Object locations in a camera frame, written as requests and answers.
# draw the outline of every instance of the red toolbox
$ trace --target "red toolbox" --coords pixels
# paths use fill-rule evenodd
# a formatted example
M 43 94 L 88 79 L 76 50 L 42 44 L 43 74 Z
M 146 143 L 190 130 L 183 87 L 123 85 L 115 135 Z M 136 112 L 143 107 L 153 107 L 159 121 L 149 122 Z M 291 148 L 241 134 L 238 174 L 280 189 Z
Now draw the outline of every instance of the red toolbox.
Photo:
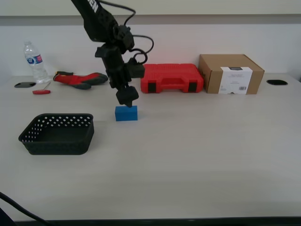
M 193 64 L 144 65 L 145 75 L 141 79 L 143 93 L 160 93 L 164 89 L 180 89 L 184 93 L 199 93 L 204 79 Z

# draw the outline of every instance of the cardboard box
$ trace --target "cardboard box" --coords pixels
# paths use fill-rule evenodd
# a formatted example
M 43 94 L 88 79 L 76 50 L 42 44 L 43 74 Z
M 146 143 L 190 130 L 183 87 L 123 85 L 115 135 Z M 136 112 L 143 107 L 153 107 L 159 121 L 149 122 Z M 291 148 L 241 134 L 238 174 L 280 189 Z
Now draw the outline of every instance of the cardboard box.
M 243 54 L 201 54 L 198 69 L 207 93 L 256 94 L 264 74 Z

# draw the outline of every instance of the red glove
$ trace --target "red glove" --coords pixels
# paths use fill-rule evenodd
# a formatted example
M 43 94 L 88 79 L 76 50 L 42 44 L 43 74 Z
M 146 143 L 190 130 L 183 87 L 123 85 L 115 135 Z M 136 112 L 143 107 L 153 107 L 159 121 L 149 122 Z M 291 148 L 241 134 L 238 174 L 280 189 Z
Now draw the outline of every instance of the red glove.
M 90 89 L 92 86 L 105 83 L 108 77 L 101 73 L 92 73 L 86 76 L 74 75 L 74 73 L 57 72 L 53 81 L 68 84 L 77 89 Z

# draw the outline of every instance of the small screwdriver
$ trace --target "small screwdriver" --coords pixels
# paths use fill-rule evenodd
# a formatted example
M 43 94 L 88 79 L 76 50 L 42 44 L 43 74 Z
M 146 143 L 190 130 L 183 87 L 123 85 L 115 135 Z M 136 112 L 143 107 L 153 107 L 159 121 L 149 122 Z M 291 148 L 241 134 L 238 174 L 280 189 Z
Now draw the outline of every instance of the small screwdriver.
M 51 93 L 50 90 L 47 90 L 46 88 L 50 85 L 50 83 L 48 83 L 48 85 L 44 88 L 44 89 L 40 89 L 40 90 L 35 90 L 32 93 L 35 95 L 44 95 L 44 94 L 49 94 Z

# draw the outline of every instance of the black cord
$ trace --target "black cord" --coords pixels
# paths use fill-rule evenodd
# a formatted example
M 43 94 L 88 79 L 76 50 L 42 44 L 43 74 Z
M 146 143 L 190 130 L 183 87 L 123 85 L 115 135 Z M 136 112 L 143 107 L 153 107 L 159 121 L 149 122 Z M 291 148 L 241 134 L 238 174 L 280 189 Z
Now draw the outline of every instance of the black cord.
M 98 0 L 100 3 L 102 4 L 105 4 L 105 5 L 108 5 L 108 6 L 114 6 L 114 7 L 117 7 L 117 8 L 122 8 L 122 9 L 126 9 L 128 11 L 131 11 L 133 14 L 130 15 L 126 21 L 124 22 L 124 26 L 127 24 L 127 22 L 133 17 L 136 15 L 136 11 L 132 8 L 129 8 L 129 7 L 126 7 L 126 6 L 122 6 L 122 5 L 119 5 L 119 4 L 115 4 L 115 3 L 111 3 L 111 2 L 107 2 L 107 1 L 103 1 L 103 0 Z
M 153 49 L 153 48 L 154 48 L 154 46 L 155 46 L 154 39 L 152 39 L 152 38 L 151 38 L 151 37 L 149 37 L 149 36 L 146 36 L 146 35 L 140 35 L 140 34 L 134 34 L 133 36 L 134 36 L 134 37 L 145 38 L 145 39 L 149 39 L 149 40 L 151 40 L 151 42 L 152 42 L 151 48 L 150 48 L 150 50 L 149 50 L 149 51 L 147 51 L 147 52 L 145 52 L 145 53 L 149 53 L 149 52 L 151 52 L 151 51 L 152 51 L 152 49 Z
M 26 209 L 24 209 L 22 206 L 20 206 L 18 203 L 16 203 L 14 200 L 12 200 L 11 198 L 9 198 L 8 196 L 6 196 L 5 194 L 0 192 L 0 199 L 2 199 L 3 201 L 7 202 L 8 204 L 12 205 L 13 207 L 15 207 L 17 210 L 19 210 L 21 213 L 29 216 L 30 218 L 46 225 L 46 226 L 54 226 L 53 224 L 47 222 L 46 220 L 39 218 L 38 216 L 30 213 L 29 211 L 27 211 Z
M 144 52 L 142 49 L 134 48 L 134 49 L 129 50 L 129 52 L 134 52 L 134 51 L 139 51 L 140 53 L 138 53 L 138 54 L 142 54 L 145 56 L 145 60 L 143 62 L 141 62 L 140 64 L 145 64 L 148 61 L 149 57 L 147 56 L 146 52 Z

